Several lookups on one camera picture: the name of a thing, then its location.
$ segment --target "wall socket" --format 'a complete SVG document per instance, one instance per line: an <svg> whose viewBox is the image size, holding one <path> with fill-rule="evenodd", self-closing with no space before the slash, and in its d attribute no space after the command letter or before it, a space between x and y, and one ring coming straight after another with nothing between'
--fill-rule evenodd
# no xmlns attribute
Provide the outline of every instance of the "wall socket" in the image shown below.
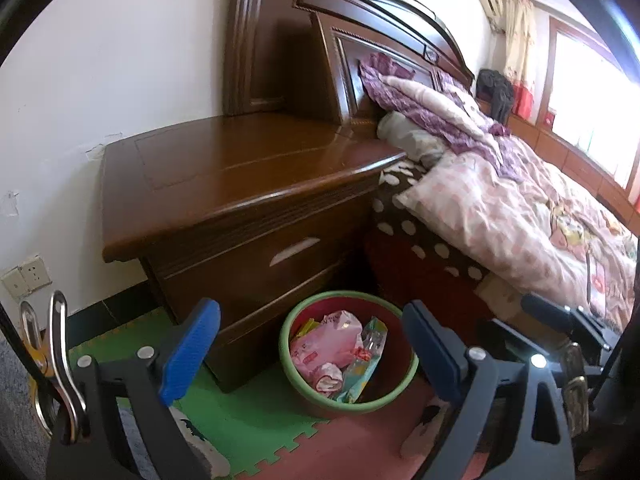
<svg viewBox="0 0 640 480"><path fill-rule="evenodd" d="M14 297L14 300L20 300L20 298L27 296L31 292L18 267L6 273L2 277L2 283L4 283L6 290Z"/></svg>
<svg viewBox="0 0 640 480"><path fill-rule="evenodd" d="M2 283L14 299L21 300L35 290L49 285L51 278L42 258L36 256L11 269L2 277Z"/></svg>
<svg viewBox="0 0 640 480"><path fill-rule="evenodd" d="M39 256L22 264L19 269L31 292L51 283L47 268Z"/></svg>

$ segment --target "peeling paint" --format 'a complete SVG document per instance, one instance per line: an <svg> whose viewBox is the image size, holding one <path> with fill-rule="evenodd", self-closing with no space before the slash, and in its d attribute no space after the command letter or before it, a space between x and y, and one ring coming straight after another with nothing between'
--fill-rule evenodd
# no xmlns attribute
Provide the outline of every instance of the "peeling paint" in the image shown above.
<svg viewBox="0 0 640 480"><path fill-rule="evenodd" d="M101 160L104 155L104 144L100 143L97 146L92 147L90 150L85 151L84 154L89 160Z"/></svg>
<svg viewBox="0 0 640 480"><path fill-rule="evenodd" d="M104 149L107 144L111 144L116 140L120 140L122 138L122 132L118 132L117 134L109 134L104 136L104 142L100 142L92 147L90 150L86 150L84 154L86 158L89 160L101 160L104 156Z"/></svg>
<svg viewBox="0 0 640 480"><path fill-rule="evenodd" d="M18 192L8 191L0 197L0 216L18 216Z"/></svg>

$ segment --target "wooden headboard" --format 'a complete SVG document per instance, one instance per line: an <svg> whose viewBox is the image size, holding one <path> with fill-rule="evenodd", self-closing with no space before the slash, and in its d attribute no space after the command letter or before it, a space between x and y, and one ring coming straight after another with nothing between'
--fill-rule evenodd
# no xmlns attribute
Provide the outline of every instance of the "wooden headboard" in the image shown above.
<svg viewBox="0 0 640 480"><path fill-rule="evenodd" d="M432 88L435 66L467 87L473 81L447 27L417 0L231 0L225 114L286 110L372 137L382 110L358 75L372 52Z"/></svg>

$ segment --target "white wall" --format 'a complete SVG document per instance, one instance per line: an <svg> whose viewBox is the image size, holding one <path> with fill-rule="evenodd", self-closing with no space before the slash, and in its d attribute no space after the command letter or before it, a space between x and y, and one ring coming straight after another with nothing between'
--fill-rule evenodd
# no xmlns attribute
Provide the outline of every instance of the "white wall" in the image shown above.
<svg viewBox="0 0 640 480"><path fill-rule="evenodd" d="M478 72L490 31L478 0L420 0ZM145 279L100 256L100 156L121 137L222 112L228 0L54 0L0 68L0 272L40 254L74 312ZM0 301L17 305L0 286Z"/></svg>

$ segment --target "nightstand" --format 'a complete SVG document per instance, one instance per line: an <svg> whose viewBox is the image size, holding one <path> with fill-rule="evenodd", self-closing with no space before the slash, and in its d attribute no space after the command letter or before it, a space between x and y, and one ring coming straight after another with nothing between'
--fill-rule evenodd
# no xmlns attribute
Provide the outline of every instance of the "nightstand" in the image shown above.
<svg viewBox="0 0 640 480"><path fill-rule="evenodd" d="M271 363L287 312L351 285L380 171L404 154L285 114L215 117L110 144L105 261L138 258L181 322L202 297L222 325L206 363L230 391Z"/></svg>

